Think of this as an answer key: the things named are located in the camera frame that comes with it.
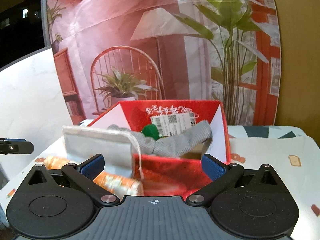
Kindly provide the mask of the orange floral soft pack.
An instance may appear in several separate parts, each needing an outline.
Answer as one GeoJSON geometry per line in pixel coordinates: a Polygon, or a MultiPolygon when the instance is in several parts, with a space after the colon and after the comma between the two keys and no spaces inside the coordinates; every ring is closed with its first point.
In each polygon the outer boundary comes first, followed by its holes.
{"type": "Polygon", "coordinates": [[[143,184],[135,179],[103,171],[93,182],[120,199],[125,196],[144,196],[143,184]]]}

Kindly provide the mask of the grey towel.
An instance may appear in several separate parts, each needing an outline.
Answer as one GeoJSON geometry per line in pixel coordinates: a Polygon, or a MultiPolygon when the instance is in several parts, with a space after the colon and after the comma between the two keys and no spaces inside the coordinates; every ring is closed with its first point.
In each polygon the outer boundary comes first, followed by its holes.
{"type": "Polygon", "coordinates": [[[204,120],[184,131],[179,135],[173,135],[158,140],[146,137],[141,132],[130,131],[127,128],[110,125],[108,129],[130,132],[139,144],[144,154],[158,155],[161,157],[178,158],[190,152],[197,145],[212,138],[212,130],[208,121],[204,120]]]}

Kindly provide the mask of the green knitted ball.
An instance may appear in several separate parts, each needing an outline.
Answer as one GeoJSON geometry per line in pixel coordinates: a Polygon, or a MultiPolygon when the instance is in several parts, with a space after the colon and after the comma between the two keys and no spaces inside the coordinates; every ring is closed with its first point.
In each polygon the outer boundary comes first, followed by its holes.
{"type": "Polygon", "coordinates": [[[159,132],[157,126],[154,124],[144,126],[141,133],[144,134],[146,137],[150,137],[154,140],[158,140],[163,137],[163,135],[159,132]]]}

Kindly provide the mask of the printed living room backdrop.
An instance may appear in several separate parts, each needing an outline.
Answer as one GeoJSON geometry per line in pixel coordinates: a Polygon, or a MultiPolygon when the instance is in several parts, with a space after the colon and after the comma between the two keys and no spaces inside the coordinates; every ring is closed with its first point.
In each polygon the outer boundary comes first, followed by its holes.
{"type": "Polygon", "coordinates": [[[219,100],[229,125],[272,125],[275,0],[44,0],[73,122],[124,100],[219,100]]]}

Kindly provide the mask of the red strawberry cardboard box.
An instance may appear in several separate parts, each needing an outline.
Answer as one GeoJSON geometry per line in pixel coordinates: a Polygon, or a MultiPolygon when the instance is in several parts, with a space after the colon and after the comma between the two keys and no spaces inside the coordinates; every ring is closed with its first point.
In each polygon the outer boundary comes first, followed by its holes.
{"type": "Polygon", "coordinates": [[[204,155],[231,159],[223,105],[216,100],[121,101],[90,123],[95,128],[131,132],[142,155],[145,196],[187,195],[210,183],[204,155]]]}

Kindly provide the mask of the cartoon print table cloth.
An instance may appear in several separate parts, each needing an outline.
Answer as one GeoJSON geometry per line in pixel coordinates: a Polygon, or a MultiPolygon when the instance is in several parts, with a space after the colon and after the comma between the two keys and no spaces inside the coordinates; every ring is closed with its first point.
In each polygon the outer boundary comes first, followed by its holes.
{"type": "Polygon", "coordinates": [[[7,206],[17,239],[319,239],[319,147],[311,137],[236,138],[244,174],[213,199],[126,196],[95,206],[59,170],[34,165],[7,206]]]}

